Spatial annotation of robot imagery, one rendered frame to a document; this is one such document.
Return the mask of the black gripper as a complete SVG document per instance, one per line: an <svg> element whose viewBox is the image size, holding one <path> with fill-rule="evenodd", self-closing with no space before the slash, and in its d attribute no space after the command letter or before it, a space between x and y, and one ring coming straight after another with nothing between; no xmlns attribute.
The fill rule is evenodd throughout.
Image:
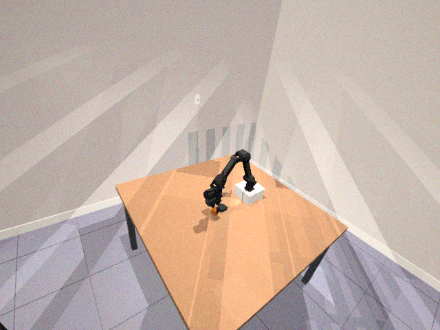
<svg viewBox="0 0 440 330"><path fill-rule="evenodd" d="M222 202L222 200L221 200L222 197L223 197L222 195L220 197L216 197L216 196L214 197L216 199L216 201L217 201L216 205L218 205L216 207L217 213L218 212L224 212L224 211L226 211L228 209L228 207L225 204L220 203L220 202Z"/></svg>

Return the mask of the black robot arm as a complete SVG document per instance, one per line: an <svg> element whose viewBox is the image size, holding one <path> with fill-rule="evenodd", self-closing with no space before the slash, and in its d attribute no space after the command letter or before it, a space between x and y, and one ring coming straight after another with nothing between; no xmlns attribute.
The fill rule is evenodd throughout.
<svg viewBox="0 0 440 330"><path fill-rule="evenodd" d="M213 207L217 203L214 197L221 196L222 189L225 188L225 184L227 182L227 177L238 162L243 163L243 168L245 171L243 180L245 180L247 183L244 189L246 189L248 192L251 192L255 189L254 186L256 185L257 181L255 180L251 172L250 159L251 154L243 149L237 151L234 155L231 156L230 161L227 163L222 172L213 179L212 183L210 184L211 188L203 192L205 203L208 207ZM214 186L214 184L216 186Z"/></svg>

